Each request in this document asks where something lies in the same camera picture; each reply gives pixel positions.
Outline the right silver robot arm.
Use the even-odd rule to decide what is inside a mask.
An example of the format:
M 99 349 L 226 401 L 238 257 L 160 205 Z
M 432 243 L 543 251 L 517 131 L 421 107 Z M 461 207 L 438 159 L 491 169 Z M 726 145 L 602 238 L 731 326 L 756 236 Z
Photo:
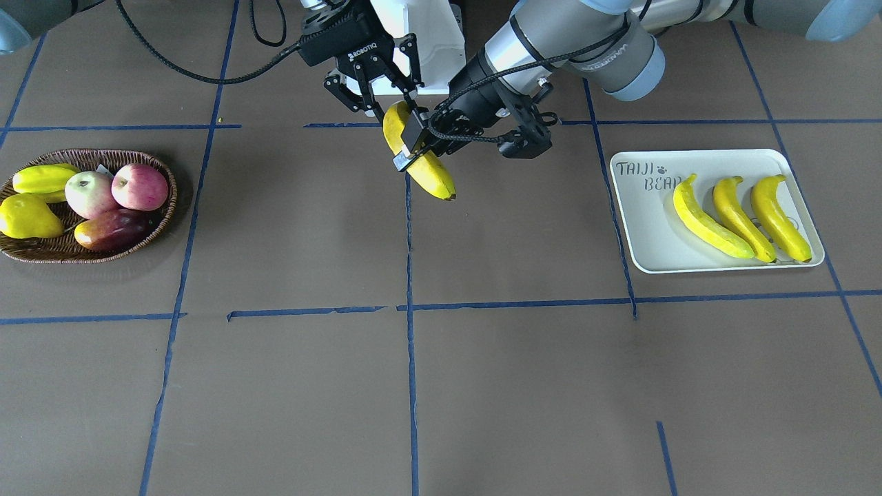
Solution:
M 28 46 L 67 19 L 98 4 L 98 1 L 3 1 L 2 54 Z M 416 35 L 408 32 L 403 37 L 394 37 L 369 1 L 303 1 L 306 13 L 300 22 L 300 36 L 290 44 L 286 42 L 284 8 L 278 9 L 283 20 L 283 35 L 278 41 L 262 38 L 256 28 L 255 14 L 249 12 L 255 39 L 265 46 L 280 48 L 280 52 L 262 67 L 233 78 L 210 78 L 172 62 L 146 39 L 121 1 L 114 5 L 136 40 L 155 59 L 195 81 L 214 85 L 253 81 L 293 54 L 299 54 L 309 67 L 333 60 L 335 67 L 325 76 L 324 88 L 350 111 L 373 112 L 377 117 L 381 117 L 383 110 L 373 90 L 374 81 L 387 79 L 403 95 L 409 109 L 415 104 L 413 94 L 424 85 Z

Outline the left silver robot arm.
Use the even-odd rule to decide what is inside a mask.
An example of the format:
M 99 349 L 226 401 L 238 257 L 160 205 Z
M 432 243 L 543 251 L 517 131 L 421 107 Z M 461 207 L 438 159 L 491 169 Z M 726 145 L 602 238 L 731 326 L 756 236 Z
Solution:
M 664 75 L 657 34 L 671 26 L 723 19 L 836 42 L 879 13 L 879 1 L 520 1 L 451 79 L 449 97 L 432 113 L 412 112 L 393 161 L 403 172 L 472 142 L 494 143 L 511 159 L 538 157 L 555 123 L 537 109 L 550 75 L 569 70 L 617 100 L 640 99 Z

